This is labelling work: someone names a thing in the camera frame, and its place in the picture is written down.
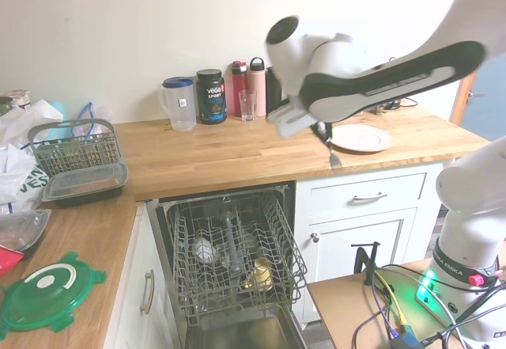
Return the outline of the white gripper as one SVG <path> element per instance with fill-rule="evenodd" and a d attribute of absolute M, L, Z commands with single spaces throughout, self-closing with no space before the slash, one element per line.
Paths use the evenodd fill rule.
<path fill-rule="evenodd" d="M 280 106 L 267 116 L 282 138 L 289 138 L 312 126 L 315 135 L 324 135 L 325 143 L 331 144 L 332 124 L 318 121 L 308 113 L 298 97 L 287 97 Z"/>

